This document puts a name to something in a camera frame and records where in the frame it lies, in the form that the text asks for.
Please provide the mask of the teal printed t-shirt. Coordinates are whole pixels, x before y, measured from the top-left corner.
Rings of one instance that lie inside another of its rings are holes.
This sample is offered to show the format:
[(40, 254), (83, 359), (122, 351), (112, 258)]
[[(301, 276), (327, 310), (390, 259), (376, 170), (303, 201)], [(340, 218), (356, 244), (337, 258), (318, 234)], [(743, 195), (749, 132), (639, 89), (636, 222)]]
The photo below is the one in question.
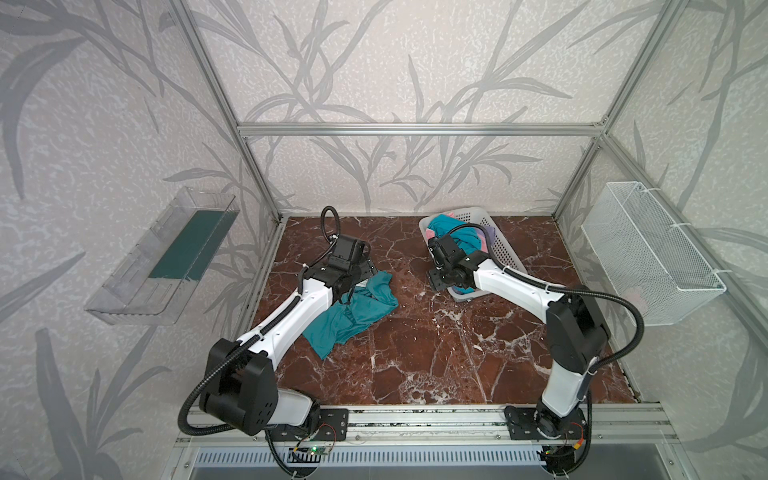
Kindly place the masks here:
[(318, 315), (303, 332), (315, 354), (326, 359), (336, 345), (393, 313), (399, 301), (391, 288), (392, 279), (391, 273), (380, 271)]

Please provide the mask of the white plastic laundry basket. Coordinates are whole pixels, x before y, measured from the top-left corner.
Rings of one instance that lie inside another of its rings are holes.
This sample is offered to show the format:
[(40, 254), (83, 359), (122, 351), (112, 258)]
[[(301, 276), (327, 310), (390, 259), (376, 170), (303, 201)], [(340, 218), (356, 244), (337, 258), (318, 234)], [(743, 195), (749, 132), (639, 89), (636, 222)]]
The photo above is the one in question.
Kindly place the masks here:
[[(454, 214), (457, 219), (465, 222), (464, 225), (454, 228), (445, 235), (450, 235), (456, 230), (467, 227), (475, 227), (481, 231), (493, 228), (496, 231), (495, 242), (491, 251), (487, 253), (488, 259), (481, 263), (479, 269), (474, 273), (478, 289), (449, 288), (444, 291), (449, 292), (456, 301), (468, 301), (493, 294), (519, 307), (538, 308), (541, 306), (540, 298), (535, 289), (512, 276), (514, 273), (525, 276), (527, 271), (501, 229), (485, 210), (479, 207), (467, 207), (442, 214)], [(419, 228), (426, 242), (428, 242), (425, 234), (427, 225), (438, 215), (440, 214), (426, 217), (419, 222)]]

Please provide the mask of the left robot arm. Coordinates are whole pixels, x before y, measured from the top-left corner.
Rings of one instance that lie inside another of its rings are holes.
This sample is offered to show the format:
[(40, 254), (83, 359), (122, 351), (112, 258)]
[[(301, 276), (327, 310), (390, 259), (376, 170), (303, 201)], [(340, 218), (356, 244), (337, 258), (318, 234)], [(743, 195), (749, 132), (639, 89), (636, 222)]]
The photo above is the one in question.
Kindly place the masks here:
[(310, 396), (277, 385), (276, 369), (307, 327), (343, 295), (376, 273), (369, 244), (346, 235), (298, 274), (296, 290), (235, 341), (221, 339), (208, 354), (203, 380), (185, 400), (179, 429), (192, 436), (239, 430), (249, 436), (286, 429), (305, 437), (321, 425)]

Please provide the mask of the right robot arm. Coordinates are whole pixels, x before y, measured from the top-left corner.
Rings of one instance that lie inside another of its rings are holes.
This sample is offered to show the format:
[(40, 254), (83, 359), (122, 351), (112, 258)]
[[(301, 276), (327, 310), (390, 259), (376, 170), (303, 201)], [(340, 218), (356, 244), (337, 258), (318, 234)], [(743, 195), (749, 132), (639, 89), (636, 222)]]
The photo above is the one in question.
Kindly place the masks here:
[(466, 253), (449, 235), (431, 238), (427, 246), (434, 261), (429, 271), (433, 289), (489, 292), (523, 308), (546, 326), (553, 364), (533, 422), (542, 436), (560, 437), (588, 396), (594, 366), (608, 342), (609, 332), (595, 299), (523, 274), (482, 250)]

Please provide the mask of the teal t-shirt in basket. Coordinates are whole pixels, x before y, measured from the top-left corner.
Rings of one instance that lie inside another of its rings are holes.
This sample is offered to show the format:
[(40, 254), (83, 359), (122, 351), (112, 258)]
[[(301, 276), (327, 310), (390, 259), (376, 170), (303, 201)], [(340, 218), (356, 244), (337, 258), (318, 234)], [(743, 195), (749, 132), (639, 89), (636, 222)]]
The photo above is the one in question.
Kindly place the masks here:
[[(465, 222), (457, 219), (454, 214), (440, 214), (428, 223), (425, 230), (426, 239), (442, 237), (464, 224)], [(450, 236), (466, 254), (478, 250), (487, 251), (485, 237), (475, 227), (461, 228), (451, 233)]]

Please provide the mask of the purple t-shirt in basket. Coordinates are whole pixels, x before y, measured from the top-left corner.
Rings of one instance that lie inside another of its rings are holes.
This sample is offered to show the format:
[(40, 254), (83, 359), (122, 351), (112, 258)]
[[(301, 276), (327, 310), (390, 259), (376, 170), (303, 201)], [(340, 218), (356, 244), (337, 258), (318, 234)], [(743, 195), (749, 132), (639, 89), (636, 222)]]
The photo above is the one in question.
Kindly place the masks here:
[(481, 241), (481, 250), (489, 253), (496, 239), (496, 231), (493, 228), (486, 229), (485, 231), (478, 229), (477, 236)]

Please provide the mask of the green circuit board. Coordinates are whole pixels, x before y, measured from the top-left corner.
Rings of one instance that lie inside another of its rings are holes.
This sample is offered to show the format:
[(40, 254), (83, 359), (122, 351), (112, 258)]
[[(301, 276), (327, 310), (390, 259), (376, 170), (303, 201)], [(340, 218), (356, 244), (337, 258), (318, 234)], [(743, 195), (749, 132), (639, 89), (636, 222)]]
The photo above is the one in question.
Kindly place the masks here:
[(290, 451), (290, 453), (295, 461), (308, 462), (310, 458), (330, 455), (333, 448), (333, 444), (297, 445)]

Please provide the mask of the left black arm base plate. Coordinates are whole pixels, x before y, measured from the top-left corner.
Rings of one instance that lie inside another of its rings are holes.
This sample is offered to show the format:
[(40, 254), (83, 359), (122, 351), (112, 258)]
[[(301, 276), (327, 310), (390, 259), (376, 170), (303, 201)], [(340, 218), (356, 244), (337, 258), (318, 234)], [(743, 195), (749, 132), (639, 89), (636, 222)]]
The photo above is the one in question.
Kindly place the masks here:
[(347, 437), (350, 411), (346, 408), (320, 407), (310, 412), (309, 419), (299, 426), (281, 424), (267, 430), (277, 442), (310, 440), (339, 442)]

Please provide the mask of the aluminium front rail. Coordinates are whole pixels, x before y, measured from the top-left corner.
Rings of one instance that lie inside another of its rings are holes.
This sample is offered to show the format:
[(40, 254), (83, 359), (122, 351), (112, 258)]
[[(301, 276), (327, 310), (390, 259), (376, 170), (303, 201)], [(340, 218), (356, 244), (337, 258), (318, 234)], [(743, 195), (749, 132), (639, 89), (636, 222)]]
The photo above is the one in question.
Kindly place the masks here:
[(550, 439), (525, 405), (358, 405), (325, 408), (311, 438), (341, 446), (665, 444), (679, 437), (658, 403), (583, 406), (564, 433)]

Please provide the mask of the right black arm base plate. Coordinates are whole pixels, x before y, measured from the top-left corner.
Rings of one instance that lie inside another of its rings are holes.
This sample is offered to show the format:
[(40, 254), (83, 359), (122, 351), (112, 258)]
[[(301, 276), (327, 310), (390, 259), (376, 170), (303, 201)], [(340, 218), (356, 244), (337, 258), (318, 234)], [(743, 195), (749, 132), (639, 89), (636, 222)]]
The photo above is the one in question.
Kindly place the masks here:
[(585, 437), (588, 426), (579, 407), (568, 416), (559, 417), (546, 407), (507, 405), (503, 416), (511, 440), (577, 441)]

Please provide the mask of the aluminium frame crossbar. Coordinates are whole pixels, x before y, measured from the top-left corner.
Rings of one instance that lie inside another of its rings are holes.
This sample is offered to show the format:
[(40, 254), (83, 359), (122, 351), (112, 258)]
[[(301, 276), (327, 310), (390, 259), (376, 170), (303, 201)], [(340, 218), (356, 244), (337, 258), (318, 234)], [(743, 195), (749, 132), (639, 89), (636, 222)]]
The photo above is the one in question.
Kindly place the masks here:
[(590, 123), (243, 123), (243, 138), (265, 136), (543, 136), (595, 137), (600, 124)]

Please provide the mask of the clear plastic wall tray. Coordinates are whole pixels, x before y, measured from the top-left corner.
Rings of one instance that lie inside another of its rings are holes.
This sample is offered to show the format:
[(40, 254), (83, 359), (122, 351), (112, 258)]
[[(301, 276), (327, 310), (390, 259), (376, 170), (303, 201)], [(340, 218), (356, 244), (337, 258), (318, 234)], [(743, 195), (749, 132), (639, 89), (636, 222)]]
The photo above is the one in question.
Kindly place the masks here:
[(239, 213), (233, 194), (181, 188), (85, 311), (113, 326), (175, 324)]

